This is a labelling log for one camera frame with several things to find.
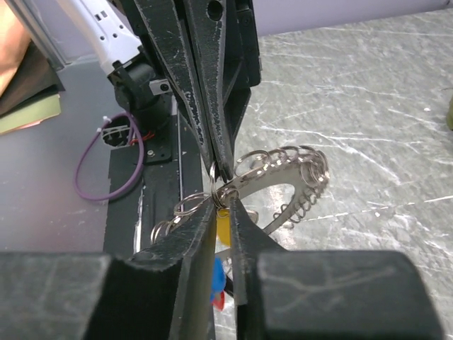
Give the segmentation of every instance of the red wire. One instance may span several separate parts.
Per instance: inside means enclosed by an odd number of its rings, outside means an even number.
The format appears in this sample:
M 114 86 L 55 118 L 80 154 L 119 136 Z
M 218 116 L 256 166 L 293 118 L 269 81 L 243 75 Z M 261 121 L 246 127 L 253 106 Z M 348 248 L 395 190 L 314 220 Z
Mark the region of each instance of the red wire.
M 149 132 L 147 133 L 147 135 L 144 136 L 144 137 L 142 138 L 142 140 L 143 140 L 143 141 L 145 141 L 145 140 L 150 140 L 151 138 L 154 138 L 155 135 L 156 135 L 155 133 L 151 133 L 151 131 L 149 131 Z M 130 144 L 131 144 L 131 145 L 134 145 L 134 144 L 137 143 L 137 142 L 138 142 L 138 139 L 135 138 L 135 139 L 131 140 Z

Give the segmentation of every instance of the gray table surface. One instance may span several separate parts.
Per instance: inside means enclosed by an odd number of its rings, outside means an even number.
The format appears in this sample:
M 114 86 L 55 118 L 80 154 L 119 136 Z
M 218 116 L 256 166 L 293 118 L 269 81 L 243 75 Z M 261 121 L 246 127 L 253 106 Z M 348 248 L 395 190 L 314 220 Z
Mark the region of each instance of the gray table surface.
M 453 338 L 453 10 L 260 39 L 263 82 L 236 143 L 253 149 L 306 144 L 328 157 L 331 184 L 294 228 L 287 249 L 396 249 L 420 269 Z M 120 112 L 94 64 L 61 72 L 62 114 L 0 137 L 0 249 L 102 249 L 104 205 L 79 199 L 71 178 L 103 115 Z M 108 188 L 98 145 L 82 173 Z M 246 199 L 266 225 L 291 190 Z M 234 338 L 233 301 L 216 313 L 217 338 Z
M 260 51 L 237 156 L 306 144 L 331 169 L 323 199 L 276 238 L 287 249 L 402 251 L 453 338 L 453 10 L 265 37 Z M 266 225 L 290 195 L 277 187 L 246 202 Z M 218 339 L 234 339 L 233 310 L 228 299 L 216 312 Z

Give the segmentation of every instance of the green folder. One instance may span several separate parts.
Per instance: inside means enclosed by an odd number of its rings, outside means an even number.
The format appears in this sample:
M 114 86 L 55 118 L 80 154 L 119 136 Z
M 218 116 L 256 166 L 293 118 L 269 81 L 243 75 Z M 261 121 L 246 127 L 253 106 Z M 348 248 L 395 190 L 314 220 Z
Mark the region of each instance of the green folder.
M 0 135 L 38 124 L 61 112 L 58 93 L 42 98 L 0 118 Z

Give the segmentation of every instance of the gray wall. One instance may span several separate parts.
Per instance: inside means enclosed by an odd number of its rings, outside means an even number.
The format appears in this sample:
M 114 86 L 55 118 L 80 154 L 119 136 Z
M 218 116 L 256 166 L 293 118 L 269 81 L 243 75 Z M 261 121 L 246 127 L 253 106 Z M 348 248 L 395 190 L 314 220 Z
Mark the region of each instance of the gray wall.
M 254 0 L 260 35 L 434 11 L 448 0 Z
M 62 64 L 93 50 L 55 0 L 7 0 Z M 259 35 L 443 9 L 448 0 L 254 0 Z

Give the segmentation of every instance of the purple cable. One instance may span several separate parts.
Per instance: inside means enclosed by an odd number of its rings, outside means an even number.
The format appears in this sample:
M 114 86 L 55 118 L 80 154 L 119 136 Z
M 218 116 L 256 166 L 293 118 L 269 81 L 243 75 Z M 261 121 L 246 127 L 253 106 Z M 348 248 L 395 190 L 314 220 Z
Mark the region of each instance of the purple cable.
M 119 114 L 113 116 L 111 118 L 111 120 L 115 120 L 119 117 L 127 117 L 129 119 L 130 131 L 131 131 L 131 133 L 133 131 L 135 133 L 135 135 L 137 136 L 138 145 L 139 145 L 139 161 L 137 162 L 137 166 L 135 167 L 134 173 L 127 180 L 127 182 L 124 183 L 121 188 L 113 191 L 112 193 L 108 193 L 107 195 L 102 195 L 102 196 L 94 196 L 94 195 L 90 195 L 88 193 L 84 193 L 80 189 L 79 183 L 77 181 L 77 179 L 79 177 L 80 168 L 82 166 L 82 163 L 84 162 L 86 155 L 89 153 L 89 151 L 93 147 L 94 143 L 96 142 L 98 137 L 101 135 L 102 130 L 105 129 L 107 127 L 107 125 L 110 124 L 110 121 L 105 122 L 104 125 L 102 126 L 102 128 L 94 135 L 94 138 L 91 140 L 88 147 L 85 149 L 84 153 L 82 154 L 82 157 L 80 158 L 79 163 L 77 164 L 76 171 L 74 173 L 74 189 L 76 190 L 77 194 L 80 197 L 84 198 L 85 200 L 92 200 L 92 201 L 97 202 L 100 200 L 111 200 L 113 198 L 117 198 L 118 196 L 120 196 L 123 193 L 125 193 L 126 191 L 128 191 L 132 185 L 134 185 L 135 181 L 138 179 L 140 173 L 142 172 L 143 157 L 144 157 L 144 143 L 143 143 L 142 136 L 140 135 L 139 128 L 137 127 L 137 124 L 135 123 L 134 118 L 130 115 L 130 113 L 127 113 L 127 112 L 119 113 Z

